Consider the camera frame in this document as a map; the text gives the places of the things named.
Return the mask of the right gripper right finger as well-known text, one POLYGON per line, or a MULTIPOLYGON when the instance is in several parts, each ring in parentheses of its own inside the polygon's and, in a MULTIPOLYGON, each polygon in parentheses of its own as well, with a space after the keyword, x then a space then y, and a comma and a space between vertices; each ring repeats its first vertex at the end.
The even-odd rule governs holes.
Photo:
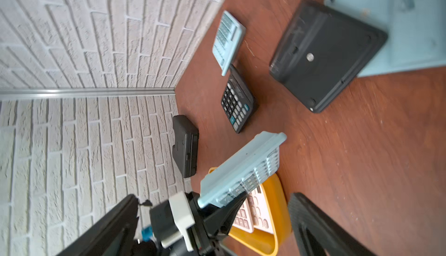
POLYGON ((288 211, 302 256, 374 255, 304 194, 291 195, 288 211))

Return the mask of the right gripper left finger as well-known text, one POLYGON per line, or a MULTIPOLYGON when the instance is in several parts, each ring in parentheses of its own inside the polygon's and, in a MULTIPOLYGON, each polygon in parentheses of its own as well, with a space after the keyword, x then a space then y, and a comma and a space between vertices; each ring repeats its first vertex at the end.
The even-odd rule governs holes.
POLYGON ((139 200, 127 195, 60 256, 129 256, 138 226, 139 200))

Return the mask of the pink calculator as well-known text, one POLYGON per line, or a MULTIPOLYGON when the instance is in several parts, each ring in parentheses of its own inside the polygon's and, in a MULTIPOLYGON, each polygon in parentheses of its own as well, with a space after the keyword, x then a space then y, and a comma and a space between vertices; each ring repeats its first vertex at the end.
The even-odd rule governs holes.
POLYGON ((265 193, 261 186, 248 194, 235 217, 232 227, 247 233, 253 233, 255 230, 269 234, 274 233, 265 193))

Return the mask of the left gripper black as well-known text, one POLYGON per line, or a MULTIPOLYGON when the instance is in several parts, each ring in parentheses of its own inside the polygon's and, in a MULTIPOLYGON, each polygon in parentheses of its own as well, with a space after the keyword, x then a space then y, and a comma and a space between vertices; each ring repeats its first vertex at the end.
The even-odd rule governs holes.
POLYGON ((232 228, 248 193, 243 192, 223 207, 201 208, 195 192, 179 192, 150 208, 151 234, 142 230, 142 240, 132 246, 134 256, 221 256, 220 245, 232 228))

